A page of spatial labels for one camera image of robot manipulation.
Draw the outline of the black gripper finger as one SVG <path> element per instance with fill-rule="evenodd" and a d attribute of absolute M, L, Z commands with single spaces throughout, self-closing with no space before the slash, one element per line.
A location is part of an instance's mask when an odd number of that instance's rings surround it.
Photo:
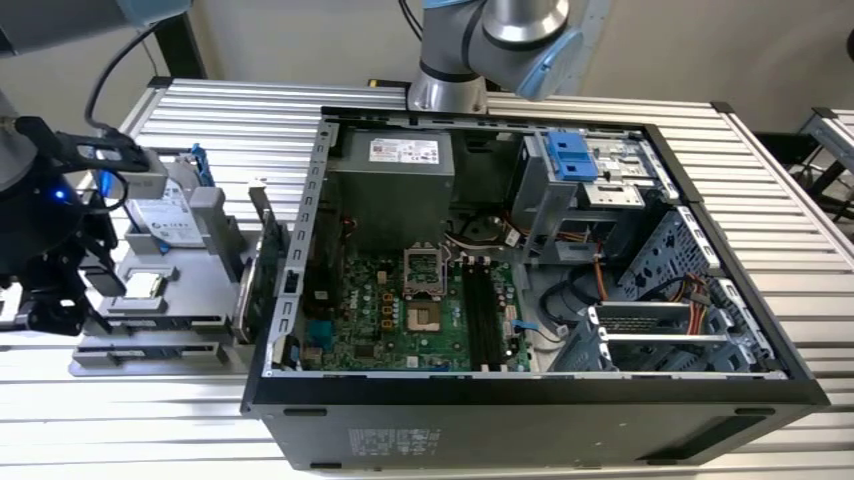
<path fill-rule="evenodd" d="M 93 308 L 81 280 L 30 287 L 22 282 L 17 311 L 10 331 L 35 331 L 74 337 L 84 326 L 94 323 L 105 333 L 113 331 L 108 321 Z"/>
<path fill-rule="evenodd" d="M 77 243 L 84 256 L 80 270 L 96 291 L 105 297 L 121 297 L 125 285 L 116 274 L 112 252 L 118 240 L 106 215 L 85 215 L 77 231 Z"/>

